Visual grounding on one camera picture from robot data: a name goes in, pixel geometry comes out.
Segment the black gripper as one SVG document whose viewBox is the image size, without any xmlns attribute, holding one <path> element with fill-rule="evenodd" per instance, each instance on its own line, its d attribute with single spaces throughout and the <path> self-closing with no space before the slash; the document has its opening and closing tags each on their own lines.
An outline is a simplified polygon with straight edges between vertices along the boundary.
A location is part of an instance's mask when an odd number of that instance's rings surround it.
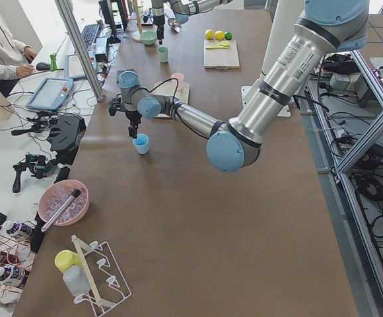
<svg viewBox="0 0 383 317">
<path fill-rule="evenodd" d="M 165 24 L 165 16 L 163 8 L 149 8 L 147 11 L 143 13 L 143 22 L 147 23 L 148 21 L 152 21 L 157 28 L 157 40 L 160 45 L 163 43 L 164 39 L 164 26 Z"/>
<path fill-rule="evenodd" d="M 131 104 L 124 102 L 120 93 L 112 99 L 108 112 L 111 116 L 115 116 L 116 112 L 123 112 L 126 118 L 130 121 L 130 125 L 128 127 L 129 136 L 132 139 L 137 138 L 137 130 L 141 123 L 142 115 L 135 108 L 133 108 Z"/>
</svg>

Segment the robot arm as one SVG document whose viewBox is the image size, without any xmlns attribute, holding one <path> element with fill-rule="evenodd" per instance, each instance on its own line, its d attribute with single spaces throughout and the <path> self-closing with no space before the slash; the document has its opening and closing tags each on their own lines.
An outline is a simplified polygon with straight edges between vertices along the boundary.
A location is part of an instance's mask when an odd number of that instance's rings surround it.
<svg viewBox="0 0 383 317">
<path fill-rule="evenodd" d="M 152 0 L 151 9 L 153 12 L 153 24 L 157 26 L 157 40 L 159 44 L 162 44 L 164 40 L 164 25 L 165 14 L 164 4 L 168 3 L 176 20 L 180 23 L 186 23 L 188 17 L 192 15 L 198 15 L 210 11 L 212 8 L 219 5 L 226 5 L 230 3 L 228 0 L 202 0 L 202 1 L 189 1 L 187 4 L 183 4 L 181 1 L 175 0 Z"/>
<path fill-rule="evenodd" d="M 207 140 L 207 157 L 217 170 L 235 172 L 258 159 L 263 133 L 323 56 L 357 50 L 366 44 L 368 10 L 368 1 L 305 1 L 289 43 L 267 75 L 254 82 L 247 105 L 227 123 L 175 96 L 150 93 L 140 85 L 134 71 L 118 75 L 120 93 L 109 113 L 126 115 L 129 136 L 134 139 L 141 118 L 170 116 Z"/>
</svg>

